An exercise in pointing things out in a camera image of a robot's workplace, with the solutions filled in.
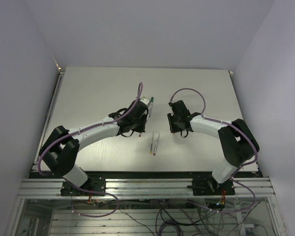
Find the purple cable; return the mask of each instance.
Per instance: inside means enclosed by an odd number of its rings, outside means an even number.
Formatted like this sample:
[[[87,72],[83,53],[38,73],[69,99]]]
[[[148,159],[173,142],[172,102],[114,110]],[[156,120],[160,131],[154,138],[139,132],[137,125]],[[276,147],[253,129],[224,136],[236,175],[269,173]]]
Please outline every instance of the purple cable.
[[[104,193],[104,192],[97,192],[97,191],[91,191],[91,190],[86,190],[86,189],[82,189],[82,188],[79,188],[78,186],[74,185],[73,183],[71,183],[70,181],[68,181],[74,188],[76,188],[77,190],[80,190],[80,191],[83,191],[83,192],[86,192],[86,193],[94,193],[94,194],[102,194],[102,195],[109,195],[109,196],[112,196],[114,197],[116,200],[117,200],[117,206],[114,210],[112,210],[111,212],[107,213],[107,214],[104,214],[104,215],[87,215],[87,214],[84,214],[84,213],[79,213],[78,211],[76,211],[74,209],[74,203],[71,204],[71,209],[72,209],[72,213],[75,213],[75,214],[78,214],[78,215],[82,215],[82,216],[86,216],[86,217],[92,217],[92,218],[100,218],[100,217],[105,217],[105,216],[108,216],[108,215],[111,215],[113,214],[116,210],[119,209],[119,199],[114,195],[114,194],[111,194],[111,193]]]
[[[118,117],[117,119],[113,120],[113,121],[108,121],[108,122],[105,122],[105,123],[98,123],[98,124],[93,124],[93,125],[90,125],[84,129],[81,129],[80,130],[80,133],[83,133],[84,131],[87,131],[87,130],[90,130],[90,129],[93,129],[95,127],[98,127],[98,126],[102,126],[102,125],[106,125],[106,124],[112,124],[112,123],[115,123],[117,122],[118,120],[124,118],[126,115],[128,115],[132,110],[133,108],[135,107],[135,105],[138,103],[138,101],[140,100],[140,96],[142,94],[142,90],[143,90],[143,83],[140,82],[139,83],[139,86],[138,86],[138,95],[137,95],[137,98],[135,100],[135,102],[133,103],[133,105],[131,106],[131,108],[124,114],[122,114],[122,116]],[[62,140],[66,139],[66,138],[69,138],[71,136],[74,136],[74,135],[77,135],[79,132],[76,131],[76,132],[73,132],[71,134],[67,134],[59,139],[57,139],[56,141],[52,142],[44,151],[43,153],[40,155],[38,161],[37,161],[37,169],[38,169],[38,172],[42,175],[42,176],[49,176],[51,175],[52,173],[51,172],[47,172],[47,173],[44,173],[42,172],[41,168],[40,168],[40,165],[41,165],[41,161],[43,160],[44,156],[46,155],[46,153],[54,146],[56,145],[57,143],[61,142]]]
[[[203,100],[203,109],[201,111],[201,116],[203,117],[203,113],[205,112],[205,109],[206,109],[206,100],[205,100],[205,97],[203,97],[203,95],[199,92],[199,91],[196,91],[195,89],[193,88],[181,88],[181,89],[178,89],[176,92],[174,92],[174,94],[172,95],[171,99],[169,100],[169,102],[171,103],[173,101],[173,98],[175,97],[175,95],[179,92],[179,91],[182,91],[182,90],[191,90],[191,91],[194,91],[196,92],[198,95],[200,95],[200,97],[202,98]]]

